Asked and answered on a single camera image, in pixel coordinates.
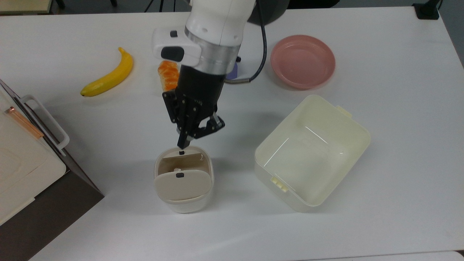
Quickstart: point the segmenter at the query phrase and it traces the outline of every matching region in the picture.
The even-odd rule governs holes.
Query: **cream plastic bin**
[[[369,132],[318,95],[303,100],[255,152],[255,174],[298,212],[320,205],[370,143]]]
[[[179,213],[204,208],[212,195],[213,165],[199,147],[169,149],[155,164],[155,190],[161,200]]]

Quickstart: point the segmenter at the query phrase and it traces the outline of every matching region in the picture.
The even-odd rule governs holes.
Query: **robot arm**
[[[225,126],[216,115],[217,101],[255,6],[255,0],[192,1],[185,28],[159,28],[153,33],[155,56],[181,64],[177,88],[163,93],[169,117],[177,124],[181,149],[192,139]],[[206,126],[199,127],[206,118]]]

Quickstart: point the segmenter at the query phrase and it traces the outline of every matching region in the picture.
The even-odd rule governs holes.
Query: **banana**
[[[120,84],[129,75],[134,65],[134,60],[121,47],[118,50],[121,52],[121,62],[119,65],[112,72],[86,85],[81,91],[82,96],[91,97],[103,93]]]

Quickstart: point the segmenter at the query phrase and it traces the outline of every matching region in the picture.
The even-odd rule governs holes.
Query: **pink bowl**
[[[280,40],[272,49],[271,66],[286,84],[307,90],[330,79],[335,71],[335,56],[317,38],[292,35]]]

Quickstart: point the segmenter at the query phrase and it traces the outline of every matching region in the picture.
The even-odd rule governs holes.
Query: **black cable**
[[[264,64],[266,63],[266,57],[267,57],[267,40],[266,40],[266,30],[264,28],[264,19],[263,19],[263,12],[261,11],[261,4],[260,0],[256,0],[256,8],[258,10],[258,15],[259,15],[259,23],[261,25],[261,34],[263,36],[263,59],[261,60],[261,64],[259,65],[258,70],[251,76],[250,78],[246,79],[236,79],[236,80],[224,80],[225,83],[227,84],[243,84],[243,83],[249,83],[252,80],[254,80],[259,73],[262,71]]]
[[[146,13],[148,11],[148,8],[150,8],[151,3],[153,3],[153,0],[150,1],[150,3],[148,4],[147,8],[144,11],[144,13]]]
[[[160,3],[160,10],[159,10],[160,13],[163,12],[163,4],[164,4],[164,0],[161,0],[161,3]]]

